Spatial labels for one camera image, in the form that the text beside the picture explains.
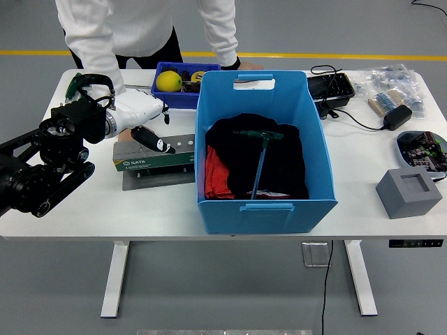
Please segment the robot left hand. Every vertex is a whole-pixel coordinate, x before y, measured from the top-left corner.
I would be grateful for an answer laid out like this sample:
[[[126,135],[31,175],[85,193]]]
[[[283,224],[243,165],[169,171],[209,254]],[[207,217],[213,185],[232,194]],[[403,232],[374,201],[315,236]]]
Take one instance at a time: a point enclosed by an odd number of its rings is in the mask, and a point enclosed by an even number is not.
[[[105,136],[112,138],[129,129],[131,137],[155,152],[174,154],[175,149],[144,125],[159,115],[169,124],[169,107],[159,98],[138,89],[118,95],[115,106],[106,112]]]

